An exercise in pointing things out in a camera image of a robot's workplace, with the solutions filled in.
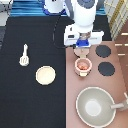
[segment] pink cup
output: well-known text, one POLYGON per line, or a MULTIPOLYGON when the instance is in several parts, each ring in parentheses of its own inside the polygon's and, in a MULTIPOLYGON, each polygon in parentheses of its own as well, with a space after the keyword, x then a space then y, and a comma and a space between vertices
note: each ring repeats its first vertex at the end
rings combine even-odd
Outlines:
POLYGON ((88 58, 78 58, 76 61, 75 61, 75 72, 81 76, 81 77, 85 77, 89 74, 90 70, 92 69, 92 62, 88 59, 88 58), (81 70, 79 69, 77 66, 78 66, 78 63, 80 62, 84 62, 87 64, 88 66, 88 69, 87 70, 81 70))

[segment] bowl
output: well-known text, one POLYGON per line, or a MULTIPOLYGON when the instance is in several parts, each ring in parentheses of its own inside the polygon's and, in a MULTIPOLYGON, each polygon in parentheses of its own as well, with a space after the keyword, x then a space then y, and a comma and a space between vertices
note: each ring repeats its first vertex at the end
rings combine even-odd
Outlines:
POLYGON ((114 100, 107 91, 99 87, 88 87, 79 93, 76 110, 84 123, 102 128, 114 120, 116 109, 111 109, 112 104, 114 100))

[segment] cable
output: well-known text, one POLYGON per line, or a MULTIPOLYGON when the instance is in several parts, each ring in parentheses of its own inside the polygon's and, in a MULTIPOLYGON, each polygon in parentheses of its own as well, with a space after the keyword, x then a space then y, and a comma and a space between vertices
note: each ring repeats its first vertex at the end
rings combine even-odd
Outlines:
POLYGON ((59 47, 59 46, 57 46, 56 43, 55 43, 55 32, 56 32, 56 28, 57 28, 58 22, 59 22, 59 20, 60 20, 60 18, 61 18, 61 14, 63 14, 64 11, 65 11, 65 10, 62 10, 62 12, 60 13, 59 18, 57 19, 57 21, 56 21, 56 23, 55 23, 55 26, 54 26, 54 30, 53 30, 53 44, 54 44, 54 46, 55 46, 56 48, 58 48, 58 49, 65 49, 65 48, 67 48, 67 47, 59 47))
POLYGON ((3 10, 3 11, 0 11, 0 13, 2 13, 2 12, 4 12, 4 11, 6 11, 6 7, 5 7, 5 4, 3 4, 2 1, 0 1, 0 3, 4 6, 4 10, 3 10))
POLYGON ((2 1, 0 1, 0 3, 2 3, 2 5, 4 6, 4 10, 3 10, 3 11, 0 11, 0 13, 7 11, 7 14, 8 14, 8 10, 11 10, 11 9, 9 8, 9 5, 10 5, 11 1, 12 1, 12 0, 10 0, 10 2, 9 2, 9 4, 8 4, 8 8, 6 8, 5 4, 3 4, 2 1))
POLYGON ((9 14, 8 10, 11 10, 11 9, 9 8, 9 5, 11 4, 11 2, 12 2, 12 0, 9 1, 8 9, 7 9, 7 14, 8 14, 9 16, 10 16, 10 14, 9 14))

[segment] white robot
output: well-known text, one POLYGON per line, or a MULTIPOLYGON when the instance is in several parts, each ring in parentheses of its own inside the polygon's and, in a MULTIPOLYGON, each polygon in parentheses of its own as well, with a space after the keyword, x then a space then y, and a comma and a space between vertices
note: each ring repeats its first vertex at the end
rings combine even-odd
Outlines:
POLYGON ((75 48, 90 47, 102 42, 103 31, 92 32, 96 10, 104 0, 45 0, 45 8, 50 13, 60 13, 63 9, 74 20, 66 26, 64 45, 75 48))

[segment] small plate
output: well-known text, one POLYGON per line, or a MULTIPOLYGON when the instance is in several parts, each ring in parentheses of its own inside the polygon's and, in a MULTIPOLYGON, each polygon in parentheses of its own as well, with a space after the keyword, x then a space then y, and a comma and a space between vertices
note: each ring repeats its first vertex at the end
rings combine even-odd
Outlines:
POLYGON ((55 79, 55 70, 50 66, 43 66, 36 72, 36 80, 42 85, 51 84, 55 79))

